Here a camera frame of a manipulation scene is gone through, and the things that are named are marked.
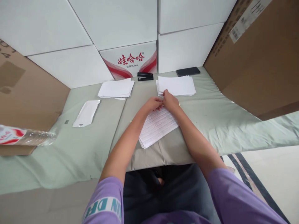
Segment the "white box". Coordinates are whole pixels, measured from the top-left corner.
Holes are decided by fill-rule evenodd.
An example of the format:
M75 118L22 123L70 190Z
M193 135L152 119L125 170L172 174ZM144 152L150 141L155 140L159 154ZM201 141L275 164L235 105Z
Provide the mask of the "white box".
M159 0L160 34L225 22L237 0Z
M156 41L100 51L115 79L136 77L137 72L157 73Z
M159 34L159 73L203 66L223 24Z
M113 80L94 45L28 58L71 89Z
M157 40L157 0L70 0L98 50Z
M92 44L66 0L0 1L0 31L24 56Z

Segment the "black stripe on floor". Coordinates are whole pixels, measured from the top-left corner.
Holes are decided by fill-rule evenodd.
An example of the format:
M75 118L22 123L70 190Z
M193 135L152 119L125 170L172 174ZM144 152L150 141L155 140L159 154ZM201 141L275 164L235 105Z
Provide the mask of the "black stripe on floor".
M278 205L276 204L276 202L274 201L274 199L271 197L271 195L266 190L266 188L264 187L264 185L262 184L262 182L259 180L259 178L257 177L257 175L254 173L254 171L252 170L252 168L250 167L250 165L248 164L248 162L246 161L246 159L243 157L243 155L241 153L236 153L236 156L239 159L240 163L245 168L245 170L247 171L247 173L250 176L250 178L252 179L252 181L255 183L256 187L258 188L258 190L260 191L260 193L262 194L262 196L264 197L264 199L266 200L267 204L277 214L279 214L280 217L283 218L286 221L286 223L290 224L290 222L288 221L288 219L286 218L286 216L280 210L280 208L278 207Z
M237 170L238 170L238 172L239 172L239 174L240 174L240 176L241 176L244 184L246 184L246 186L249 187L250 190L252 190L251 185L250 185L250 183L249 183L249 181L248 181L248 179L247 179L244 171L242 170L240 164L237 162L237 160L234 158L233 155L227 155L227 156L231 159L231 161L233 162L233 164L237 168Z

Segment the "forearm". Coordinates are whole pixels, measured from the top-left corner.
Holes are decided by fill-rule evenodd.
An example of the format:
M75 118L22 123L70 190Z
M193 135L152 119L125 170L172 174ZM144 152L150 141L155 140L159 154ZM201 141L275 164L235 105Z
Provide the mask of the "forearm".
M217 151L195 127L185 112L179 108L175 116L188 146L189 152L207 179L210 171L215 168L226 168Z
M126 169L134 153L148 109L142 107L112 149L101 174L100 180L115 176L124 184Z

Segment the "water bottle label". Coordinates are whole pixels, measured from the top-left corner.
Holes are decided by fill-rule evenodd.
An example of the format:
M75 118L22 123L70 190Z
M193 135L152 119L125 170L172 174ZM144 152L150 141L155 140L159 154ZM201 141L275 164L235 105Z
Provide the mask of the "water bottle label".
M0 125L0 145L14 145L25 134L26 130Z

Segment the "purple sleeve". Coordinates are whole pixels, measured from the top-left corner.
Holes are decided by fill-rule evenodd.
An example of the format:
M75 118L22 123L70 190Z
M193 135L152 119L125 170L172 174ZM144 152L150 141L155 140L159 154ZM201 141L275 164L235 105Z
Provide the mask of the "purple sleeve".
M124 223L123 186L116 177L99 182L83 215L83 224Z
M221 223L286 223L227 169L213 170L208 184Z

